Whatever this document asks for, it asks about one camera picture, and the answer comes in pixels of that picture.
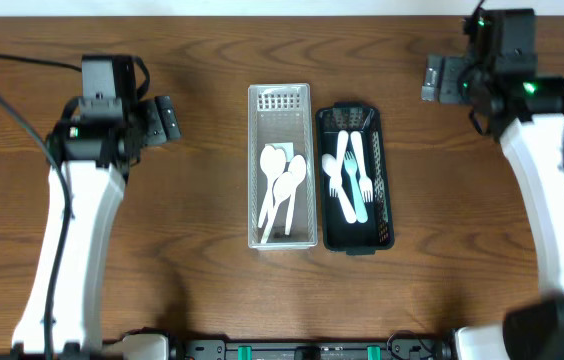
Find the dark green plastic basket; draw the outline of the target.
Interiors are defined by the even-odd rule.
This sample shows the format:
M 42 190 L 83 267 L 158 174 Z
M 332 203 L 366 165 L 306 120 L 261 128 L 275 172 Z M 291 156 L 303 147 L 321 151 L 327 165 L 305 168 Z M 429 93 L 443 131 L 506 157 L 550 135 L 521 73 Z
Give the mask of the dark green plastic basket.
M 380 112 L 337 102 L 316 112 L 325 247 L 371 255 L 394 244 Z

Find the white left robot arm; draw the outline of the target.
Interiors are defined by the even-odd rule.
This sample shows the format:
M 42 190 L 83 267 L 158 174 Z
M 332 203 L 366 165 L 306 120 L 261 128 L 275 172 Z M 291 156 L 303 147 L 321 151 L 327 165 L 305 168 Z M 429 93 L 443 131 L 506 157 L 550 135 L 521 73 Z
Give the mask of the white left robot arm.
M 180 137 L 167 96 L 127 107 L 74 99 L 47 137 L 58 167 L 35 280 L 6 359 L 173 359 L 168 332 L 142 328 L 106 341 L 101 290 L 118 207 L 145 147 Z

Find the white plastic fork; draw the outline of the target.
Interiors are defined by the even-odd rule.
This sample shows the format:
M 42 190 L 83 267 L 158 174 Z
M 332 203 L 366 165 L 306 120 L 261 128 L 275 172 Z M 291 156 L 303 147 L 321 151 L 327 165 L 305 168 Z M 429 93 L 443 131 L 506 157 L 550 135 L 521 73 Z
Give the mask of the white plastic fork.
M 353 131 L 350 134 L 350 140 L 353 147 L 354 155 L 356 157 L 358 170 L 360 174 L 359 187 L 363 200 L 366 203 L 373 201 L 373 185 L 371 179 L 366 172 L 365 155 L 362 141 L 362 134 L 360 131 Z

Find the pale green plastic fork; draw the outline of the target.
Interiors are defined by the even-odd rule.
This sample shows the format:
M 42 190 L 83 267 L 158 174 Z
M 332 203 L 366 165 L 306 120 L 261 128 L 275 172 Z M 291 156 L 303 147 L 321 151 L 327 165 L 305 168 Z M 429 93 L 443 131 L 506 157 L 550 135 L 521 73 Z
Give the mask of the pale green plastic fork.
M 368 213 L 358 184 L 358 166 L 353 153 L 350 151 L 347 151 L 345 153 L 344 168 L 350 179 L 353 195 L 353 205 L 357 221 L 359 223 L 366 223 L 368 221 Z

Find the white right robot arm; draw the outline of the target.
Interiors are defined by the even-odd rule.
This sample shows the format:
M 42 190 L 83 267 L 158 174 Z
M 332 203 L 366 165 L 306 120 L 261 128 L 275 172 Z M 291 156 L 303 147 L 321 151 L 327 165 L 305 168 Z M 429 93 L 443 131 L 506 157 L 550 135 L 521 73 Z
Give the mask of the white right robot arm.
M 564 78 L 529 63 L 511 69 L 431 55 L 421 97 L 484 115 L 519 185 L 538 266 L 541 301 L 499 323 L 454 331 L 447 359 L 564 359 Z

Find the pale pink plastic fork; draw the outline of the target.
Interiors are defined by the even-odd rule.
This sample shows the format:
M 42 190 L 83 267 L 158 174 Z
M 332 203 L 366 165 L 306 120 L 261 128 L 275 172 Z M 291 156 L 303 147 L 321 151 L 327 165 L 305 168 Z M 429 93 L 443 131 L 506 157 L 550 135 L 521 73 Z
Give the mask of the pale pink plastic fork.
M 335 166 L 332 168 L 333 174 L 331 175 L 329 189 L 330 195 L 336 196 L 338 188 L 342 185 L 342 165 L 344 161 L 345 152 L 349 140 L 349 133 L 345 130 L 340 130 L 337 137 Z

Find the white label in basket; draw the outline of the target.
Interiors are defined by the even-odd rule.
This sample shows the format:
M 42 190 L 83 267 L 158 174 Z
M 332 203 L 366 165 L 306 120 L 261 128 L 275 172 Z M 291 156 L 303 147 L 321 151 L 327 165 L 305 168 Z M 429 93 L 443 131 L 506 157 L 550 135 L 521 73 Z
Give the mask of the white label in basket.
M 294 144 L 292 142 L 282 142 L 282 143 L 266 143 L 266 146 L 271 146 L 274 149 L 281 149 L 285 153 L 286 162 L 289 163 L 295 156 Z

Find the clear perforated plastic basket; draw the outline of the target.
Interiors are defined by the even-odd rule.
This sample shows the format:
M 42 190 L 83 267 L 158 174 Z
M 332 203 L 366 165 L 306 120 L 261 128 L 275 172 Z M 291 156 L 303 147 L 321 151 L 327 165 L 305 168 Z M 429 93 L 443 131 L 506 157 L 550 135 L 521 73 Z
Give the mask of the clear perforated plastic basket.
M 307 84 L 248 88 L 248 246 L 308 249 L 318 242 L 313 125 Z

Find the white plastic spoon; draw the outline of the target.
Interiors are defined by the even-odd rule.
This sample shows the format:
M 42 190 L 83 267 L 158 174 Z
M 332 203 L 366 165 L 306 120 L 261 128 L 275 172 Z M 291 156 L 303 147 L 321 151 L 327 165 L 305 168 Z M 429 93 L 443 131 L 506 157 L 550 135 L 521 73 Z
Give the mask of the white plastic spoon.
M 273 186 L 277 178 L 285 171 L 286 168 L 286 157 L 285 153 L 281 149 L 276 149 L 276 172 L 274 179 L 267 183 L 266 193 L 262 202 L 262 208 L 260 210 L 258 227 L 262 228 L 264 222 L 268 216 L 268 212 L 273 208 Z
M 267 183 L 274 179 L 276 172 L 276 149 L 273 146 L 266 145 L 260 155 L 260 168 L 265 174 Z
M 265 244 L 268 242 L 270 233 L 273 228 L 273 224 L 275 222 L 275 218 L 277 216 L 277 212 L 281 204 L 286 201 L 291 195 L 291 186 L 293 183 L 294 177 L 289 172 L 286 171 L 280 175 L 280 177 L 275 181 L 273 186 L 273 198 L 274 204 L 273 208 L 268 212 L 268 222 L 266 224 L 261 243 Z
M 295 201 L 298 186 L 304 181 L 306 177 L 306 160 L 302 155 L 295 155 L 288 166 L 288 172 L 292 175 L 291 196 L 286 214 L 285 221 L 285 235 L 289 236 L 294 217 Z

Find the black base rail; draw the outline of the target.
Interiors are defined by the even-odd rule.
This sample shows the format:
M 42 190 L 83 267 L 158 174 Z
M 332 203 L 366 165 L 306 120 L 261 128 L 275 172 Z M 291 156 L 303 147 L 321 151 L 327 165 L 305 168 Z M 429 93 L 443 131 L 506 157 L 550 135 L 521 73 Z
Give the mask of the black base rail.
M 398 331 L 384 341 L 307 340 L 235 341 L 210 338 L 180 340 L 155 328 L 125 333 L 103 342 L 103 351 L 124 359 L 185 360 L 453 360 L 458 357 L 453 340 Z

